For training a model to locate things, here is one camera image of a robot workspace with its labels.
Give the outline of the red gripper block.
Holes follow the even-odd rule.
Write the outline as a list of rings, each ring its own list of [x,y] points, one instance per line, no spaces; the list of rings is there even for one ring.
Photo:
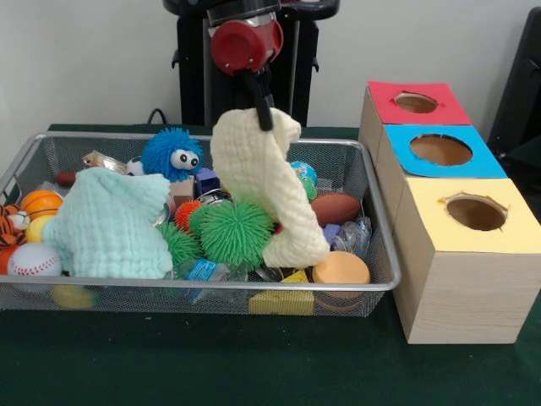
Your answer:
[[[233,19],[210,28],[210,55],[225,74],[242,71],[261,130],[272,130],[272,62],[283,47],[283,31],[275,17]]]

